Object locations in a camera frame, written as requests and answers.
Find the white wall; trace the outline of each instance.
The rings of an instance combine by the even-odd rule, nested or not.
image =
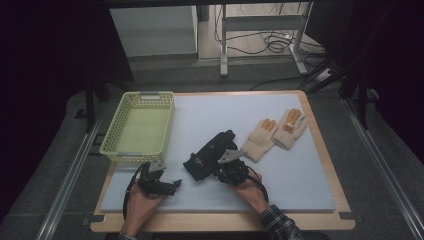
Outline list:
[[[111,9],[127,57],[197,52],[195,6]]]

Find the green plastic basket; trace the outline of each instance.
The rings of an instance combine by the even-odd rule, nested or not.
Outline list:
[[[165,162],[175,103],[173,92],[127,92],[100,148],[113,162]]]

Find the person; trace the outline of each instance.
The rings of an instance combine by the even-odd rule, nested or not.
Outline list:
[[[262,181],[259,173],[249,169],[249,175]],[[248,203],[258,214],[259,221],[273,240],[289,239],[303,240],[303,236],[295,222],[281,210],[265,201],[260,188],[252,181],[246,181],[238,186],[228,185],[242,200]],[[148,198],[147,195],[134,184],[130,191],[127,205],[127,217],[118,235],[120,240],[135,240],[141,226],[153,215],[156,208],[166,196]]]

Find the plaid shirt sleeve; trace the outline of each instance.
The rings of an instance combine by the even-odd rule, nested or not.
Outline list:
[[[295,222],[281,212],[281,210],[275,205],[272,205],[265,210],[259,216],[259,220],[273,240],[303,239],[302,233],[296,226]]]

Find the white metal stand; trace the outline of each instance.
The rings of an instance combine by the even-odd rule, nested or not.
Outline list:
[[[236,16],[227,17],[227,7],[222,5],[222,41],[221,41],[221,77],[228,76],[227,32],[261,31],[261,30],[298,30],[296,39],[290,44],[290,52],[301,75],[306,75],[305,64],[299,54],[299,45],[305,31],[311,9],[308,2],[301,15],[283,16]]]

